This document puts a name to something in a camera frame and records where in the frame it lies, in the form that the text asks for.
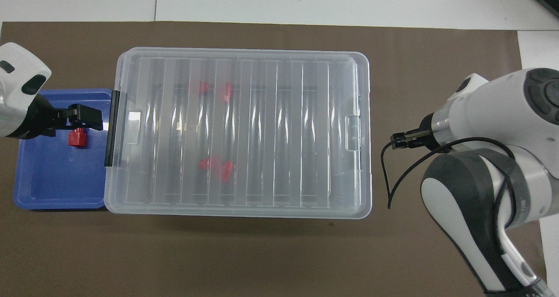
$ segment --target white tile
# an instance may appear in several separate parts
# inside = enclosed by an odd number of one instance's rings
[[[158,21],[559,30],[535,0],[158,0]]]
[[[559,32],[518,32],[523,68],[559,70]],[[543,255],[547,268],[547,284],[559,296],[559,214],[539,221],[542,231]]]
[[[0,0],[0,21],[153,21],[155,0]]]

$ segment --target plastic container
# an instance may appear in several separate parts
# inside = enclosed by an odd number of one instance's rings
[[[108,121],[110,90],[41,90],[55,108],[84,104]],[[68,146],[69,130],[56,137],[20,140],[14,203],[28,210],[98,209],[104,206],[104,152],[107,131],[87,129],[86,146]]]
[[[118,59],[113,213],[361,219],[371,211],[359,52],[133,48]]]

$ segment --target cable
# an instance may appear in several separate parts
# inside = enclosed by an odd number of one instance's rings
[[[450,143],[444,144],[439,146],[438,148],[432,150],[431,152],[428,152],[427,154],[425,154],[425,156],[421,157],[420,159],[418,159],[415,163],[411,164],[411,166],[409,166],[408,169],[405,170],[405,172],[398,178],[398,180],[396,181],[396,183],[394,184],[394,186],[392,187],[392,189],[390,190],[390,185],[388,182],[388,176],[386,174],[386,169],[384,167],[384,152],[386,151],[386,149],[388,148],[388,146],[392,145],[394,142],[397,142],[397,140],[394,141],[390,141],[389,144],[386,144],[385,147],[383,148],[383,151],[381,152],[381,164],[383,166],[383,172],[385,175],[385,181],[386,181],[386,190],[388,191],[388,208],[390,209],[392,206],[392,199],[394,198],[394,194],[396,193],[396,189],[398,188],[398,186],[400,185],[400,183],[404,180],[404,178],[415,168],[417,167],[419,164],[425,162],[425,160],[427,160],[429,157],[437,154],[438,152],[442,152],[445,151],[447,149],[449,149],[450,147],[457,145],[457,144],[461,144],[464,142],[488,142],[491,143],[497,147],[499,147],[500,149],[502,149],[503,151],[505,151],[505,153],[512,159],[514,159],[514,154],[511,151],[511,149],[509,149],[507,146],[505,146],[505,144],[497,141],[497,140],[493,140],[492,138],[483,138],[481,136],[475,136],[475,137],[471,137],[471,138],[461,138],[460,140],[456,140],[456,141],[452,141]]]

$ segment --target clear plastic box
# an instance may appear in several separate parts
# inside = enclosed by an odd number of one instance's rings
[[[369,61],[359,52],[133,48],[114,88],[113,213],[371,211]]]

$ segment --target brown table surface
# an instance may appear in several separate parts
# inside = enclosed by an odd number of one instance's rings
[[[52,70],[45,89],[114,88],[116,60],[135,46],[363,52],[371,63],[373,199],[363,220],[40,212],[12,201],[17,141],[0,139],[1,296],[483,296],[427,214],[419,183],[393,209],[379,152],[417,127],[465,76],[521,68],[512,31],[187,22],[4,22]],[[426,149],[387,153],[397,178]],[[538,223],[510,232],[545,278]]]

